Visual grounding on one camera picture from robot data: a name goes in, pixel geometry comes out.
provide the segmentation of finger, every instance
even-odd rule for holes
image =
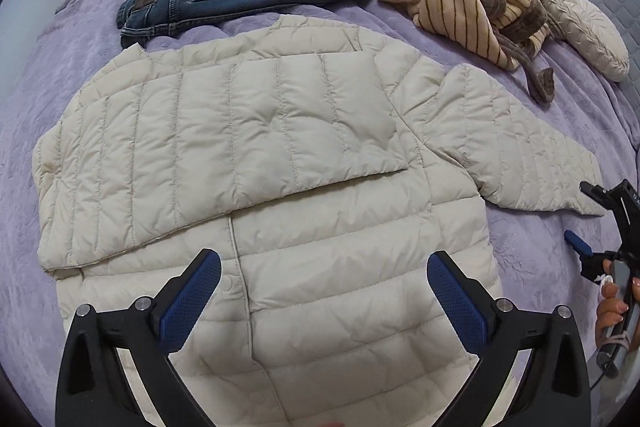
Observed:
[[[612,282],[608,282],[602,287],[600,293],[605,299],[615,297],[618,294],[618,285],[613,284]]]
[[[596,309],[596,315],[600,317],[606,313],[616,313],[618,315],[623,314],[629,309],[622,300],[616,299],[615,297],[604,299],[598,304],[598,308]]]
[[[636,301],[640,301],[640,279],[638,279],[638,277],[634,277],[633,290]]]
[[[604,315],[600,315],[598,320],[596,320],[596,344],[598,347],[602,344],[603,338],[602,333],[606,328],[610,328],[618,324],[622,320],[622,315],[607,312]]]
[[[634,298],[637,301],[640,301],[640,279],[638,277],[634,277],[633,280],[633,290],[634,290]],[[629,351],[635,351],[640,346],[640,323],[636,326],[636,332],[634,333],[634,338],[631,340],[631,347]]]

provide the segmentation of blue gripper pad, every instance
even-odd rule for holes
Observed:
[[[159,347],[165,353],[174,353],[184,346],[198,317],[218,286],[221,275],[222,263],[218,253],[205,249],[181,276],[165,285],[165,288],[169,287],[174,280],[180,283],[173,283],[174,287],[171,289],[177,293],[158,321]]]
[[[449,269],[438,255],[439,253],[434,253],[427,261],[429,285],[456,330],[462,345],[469,353],[481,356],[488,346],[486,320],[462,288],[461,281],[452,273],[453,267]],[[449,260],[459,272],[458,276],[466,280],[453,260],[450,258]]]
[[[575,232],[571,230],[564,231],[564,240],[571,245],[580,257],[592,257],[593,250],[587,245]]]

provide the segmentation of bed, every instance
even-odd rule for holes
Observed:
[[[54,423],[64,331],[55,285],[36,257],[40,233],[31,151],[76,90],[121,51],[115,15],[123,1],[65,0],[40,36],[22,79],[0,114],[0,362],[45,427]],[[604,6],[623,30],[630,53],[636,53],[638,47],[631,46],[636,30],[632,24],[620,26],[619,7],[592,1]],[[622,6],[630,7],[629,12],[640,7],[640,0],[623,0]],[[632,70],[634,78],[621,89],[594,72],[567,43],[549,41],[535,62],[536,67],[551,66],[556,73],[556,98],[543,110],[529,98],[521,68],[499,70],[456,43],[417,29],[405,15],[377,0],[349,0],[322,8],[301,5],[283,12],[358,24],[408,42],[444,65],[469,62],[484,68],[537,116],[594,152],[607,187],[623,178],[638,186],[640,124],[634,108],[640,104],[632,98],[637,66]],[[277,17],[268,12],[201,26],[177,39],[155,38],[147,49],[176,49],[233,36],[269,26]],[[572,229],[594,250],[617,248],[620,239],[613,216],[525,214],[488,205],[488,219],[505,295],[523,309],[551,311],[558,303],[570,306],[585,353],[591,355],[598,290],[580,277],[577,256],[564,244],[562,234]]]

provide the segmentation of jacket sleeve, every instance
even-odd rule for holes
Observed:
[[[425,109],[425,145],[462,165],[486,200],[510,209],[604,215],[579,190],[581,181],[602,184],[594,155],[536,118],[483,70],[451,69]]]

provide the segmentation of jacket snap button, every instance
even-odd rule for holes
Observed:
[[[231,281],[231,278],[228,275],[223,275],[220,278],[220,290],[226,292],[231,290],[231,287],[233,286],[233,282]]]

